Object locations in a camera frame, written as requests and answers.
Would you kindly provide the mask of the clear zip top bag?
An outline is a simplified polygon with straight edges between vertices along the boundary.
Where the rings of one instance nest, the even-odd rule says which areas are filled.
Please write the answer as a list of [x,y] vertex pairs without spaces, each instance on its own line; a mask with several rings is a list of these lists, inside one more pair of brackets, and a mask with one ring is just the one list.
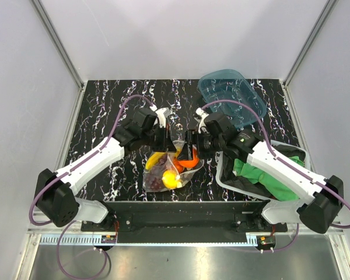
[[143,171],[143,189],[147,193],[159,193],[184,187],[199,171],[204,160],[193,149],[193,159],[178,160],[184,141],[176,140],[176,152],[152,152]]

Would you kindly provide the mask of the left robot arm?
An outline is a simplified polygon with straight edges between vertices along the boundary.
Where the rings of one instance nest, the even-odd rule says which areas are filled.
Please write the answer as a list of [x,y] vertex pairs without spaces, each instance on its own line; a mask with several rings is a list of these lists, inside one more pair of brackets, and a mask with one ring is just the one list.
[[59,228],[72,221],[92,222],[102,231],[113,228],[117,219],[113,209],[104,202],[77,198],[77,194],[104,169],[142,146],[154,152],[175,152],[169,115],[167,107],[140,108],[78,160],[55,172],[43,170],[38,175],[35,206]]

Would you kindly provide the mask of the yellow fake lemon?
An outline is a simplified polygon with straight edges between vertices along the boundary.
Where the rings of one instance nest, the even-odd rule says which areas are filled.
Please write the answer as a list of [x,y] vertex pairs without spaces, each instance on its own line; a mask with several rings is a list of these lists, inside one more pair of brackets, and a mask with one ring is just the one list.
[[163,173],[162,182],[168,189],[176,189],[183,186],[180,181],[180,176],[172,170],[166,170]]

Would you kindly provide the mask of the fake orange fruit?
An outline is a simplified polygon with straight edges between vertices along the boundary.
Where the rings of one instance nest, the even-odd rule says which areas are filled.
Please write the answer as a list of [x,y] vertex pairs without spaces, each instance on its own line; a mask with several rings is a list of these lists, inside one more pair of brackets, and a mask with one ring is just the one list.
[[192,169],[194,168],[200,161],[198,155],[197,155],[197,150],[195,148],[193,148],[192,150],[192,159],[190,160],[180,160],[179,158],[177,159],[180,166],[183,166],[184,168],[187,169]]

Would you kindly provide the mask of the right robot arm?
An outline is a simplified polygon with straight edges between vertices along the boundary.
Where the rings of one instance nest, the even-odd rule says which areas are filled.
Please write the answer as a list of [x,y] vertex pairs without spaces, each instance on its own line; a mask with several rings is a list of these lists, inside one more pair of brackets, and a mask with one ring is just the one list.
[[302,223],[324,234],[342,209],[343,182],[305,169],[274,149],[269,141],[247,129],[238,131],[223,113],[198,110],[198,127],[185,133],[178,160],[207,159],[222,152],[248,163],[292,190],[296,201],[269,199],[253,216],[256,229],[266,231],[277,223]]

